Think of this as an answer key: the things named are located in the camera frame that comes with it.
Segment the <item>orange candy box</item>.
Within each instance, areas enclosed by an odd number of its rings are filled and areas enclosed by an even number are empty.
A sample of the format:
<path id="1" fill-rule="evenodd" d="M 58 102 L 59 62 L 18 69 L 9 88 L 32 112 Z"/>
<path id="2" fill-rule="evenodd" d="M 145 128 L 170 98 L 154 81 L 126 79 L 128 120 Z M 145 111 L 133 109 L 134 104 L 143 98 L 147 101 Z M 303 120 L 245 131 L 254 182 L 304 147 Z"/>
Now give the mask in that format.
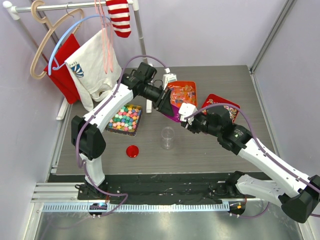
<path id="1" fill-rule="evenodd" d="M 171 90 L 170 103 L 180 108 L 182 103 L 197 106 L 197 87 L 194 81 L 174 81 L 167 84 Z"/>

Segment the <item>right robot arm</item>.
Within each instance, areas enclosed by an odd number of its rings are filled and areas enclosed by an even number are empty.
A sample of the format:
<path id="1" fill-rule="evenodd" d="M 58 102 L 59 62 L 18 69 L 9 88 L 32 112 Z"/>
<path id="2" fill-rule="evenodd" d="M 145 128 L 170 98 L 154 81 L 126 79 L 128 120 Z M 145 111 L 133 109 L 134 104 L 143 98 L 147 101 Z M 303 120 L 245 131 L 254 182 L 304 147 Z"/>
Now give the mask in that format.
<path id="1" fill-rule="evenodd" d="M 223 103 L 202 109 L 183 103 L 178 111 L 181 125 L 192 133 L 205 133 L 218 143 L 258 167 L 273 182 L 235 172 L 226 184 L 226 193 L 233 198 L 250 195 L 279 206 L 292 220 L 305 223 L 320 203 L 320 177 L 309 176 L 292 167 L 257 138 L 251 126 L 233 123 Z"/>

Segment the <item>gold tin of star candies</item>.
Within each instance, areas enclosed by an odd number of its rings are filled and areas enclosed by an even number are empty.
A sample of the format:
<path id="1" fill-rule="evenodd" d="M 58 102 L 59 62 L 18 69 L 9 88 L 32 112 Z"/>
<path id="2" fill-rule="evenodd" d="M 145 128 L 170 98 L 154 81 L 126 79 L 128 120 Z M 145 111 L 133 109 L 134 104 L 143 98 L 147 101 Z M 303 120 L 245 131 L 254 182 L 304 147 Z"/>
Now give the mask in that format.
<path id="1" fill-rule="evenodd" d="M 105 130 L 115 134 L 135 137 L 142 114 L 143 108 L 141 106 L 126 104 L 109 121 Z"/>

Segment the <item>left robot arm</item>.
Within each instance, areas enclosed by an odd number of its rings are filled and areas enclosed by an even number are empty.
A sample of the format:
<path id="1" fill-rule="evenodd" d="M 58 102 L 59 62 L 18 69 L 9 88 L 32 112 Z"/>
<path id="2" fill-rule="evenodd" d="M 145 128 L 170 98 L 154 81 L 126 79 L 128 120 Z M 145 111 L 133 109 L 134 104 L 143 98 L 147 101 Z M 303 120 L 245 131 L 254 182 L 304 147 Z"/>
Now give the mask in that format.
<path id="1" fill-rule="evenodd" d="M 142 62 L 136 70 L 125 73 L 110 94 L 83 117 L 75 116 L 71 121 L 71 142 L 76 149 L 79 166 L 85 169 L 85 180 L 91 184 L 89 194 L 100 200 L 107 192 L 102 184 L 105 174 L 102 169 L 102 154 L 106 142 L 102 133 L 110 120 L 125 104 L 136 96 L 152 102 L 152 107 L 169 117 L 174 116 L 171 91 L 152 85 L 157 70 Z"/>

